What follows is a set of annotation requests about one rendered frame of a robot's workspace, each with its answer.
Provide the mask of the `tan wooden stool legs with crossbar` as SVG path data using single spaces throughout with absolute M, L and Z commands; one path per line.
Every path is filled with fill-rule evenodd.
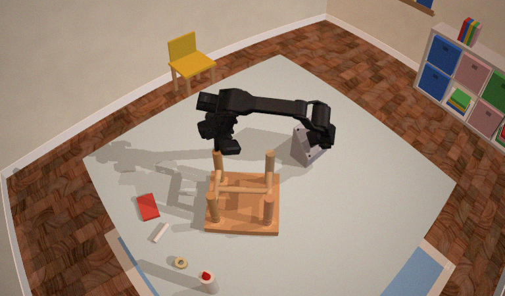
M 266 187 L 235 187 L 235 186 L 222 186 L 221 182 L 225 180 L 224 177 L 224 167 L 222 161 L 222 155 L 220 151 L 212 150 L 212 156 L 214 161 L 215 178 L 213 191 L 206 193 L 206 201 L 208 204 L 208 209 L 210 212 L 210 217 L 213 223 L 220 222 L 220 214 L 218 210 L 218 198 L 219 192 L 228 193 L 258 193 L 266 194 L 264 197 L 264 214 L 263 214 L 263 224 L 269 226 L 272 224 L 272 218 L 274 213 L 274 201 L 275 197 L 272 195 L 272 175 L 274 175 L 274 164 L 275 164 L 274 150 L 266 151 L 266 163 L 265 163 L 265 179 Z

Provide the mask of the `orange-brown wooden stool seat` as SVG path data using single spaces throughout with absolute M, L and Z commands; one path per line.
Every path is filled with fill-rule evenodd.
M 224 186 L 266 187 L 265 173 L 224 172 Z M 264 196 L 257 193 L 219 193 L 220 222 L 213 223 L 208 205 L 204 221 L 205 232 L 237 235 L 269 235 L 279 233 L 279 174 L 274 174 L 272 195 L 275 197 L 272 224 L 263 224 Z

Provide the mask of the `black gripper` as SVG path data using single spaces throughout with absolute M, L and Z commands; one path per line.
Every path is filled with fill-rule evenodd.
M 213 118 L 214 113 L 207 112 L 205 114 L 205 120 Z M 237 119 L 227 120 L 225 118 L 216 115 L 216 121 L 221 125 L 221 135 L 220 137 L 214 138 L 214 150 L 220 151 L 224 155 L 238 155 L 241 152 L 241 147 L 236 139 L 233 139 L 232 134 L 234 134 L 233 125 L 237 124 Z M 217 143 L 217 144 L 216 144 Z

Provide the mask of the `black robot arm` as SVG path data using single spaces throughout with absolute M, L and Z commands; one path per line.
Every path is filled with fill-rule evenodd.
M 330 124 L 331 107 L 326 103 L 319 100 L 290 101 L 256 97 L 238 89 L 220 89 L 218 95 L 200 91 L 196 110 L 212 112 L 227 120 L 234 120 L 239 115 L 246 116 L 253 112 L 290 116 L 300 120 L 302 125 L 310 130 L 306 135 L 311 148 L 319 145 L 322 149 L 331 149 L 334 145 L 336 127 Z M 306 117 L 307 107 L 310 104 L 313 104 L 311 121 Z M 201 138 L 210 140 L 215 136 L 220 137 L 221 125 L 216 121 L 215 114 L 213 118 L 197 123 Z

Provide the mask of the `tan roll of masking tape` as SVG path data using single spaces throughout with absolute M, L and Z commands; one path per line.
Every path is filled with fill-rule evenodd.
M 184 263 L 183 263 L 182 265 L 179 265 L 179 263 L 180 263 L 180 262 L 184 262 Z M 186 259 L 185 259 L 185 258 L 183 258 L 183 257 L 178 257 L 178 258 L 175 260 L 175 265 L 176 265 L 179 269 L 184 270 L 184 269 L 186 269 L 186 268 L 187 268 L 188 263 L 187 263 L 187 261 L 186 261 Z

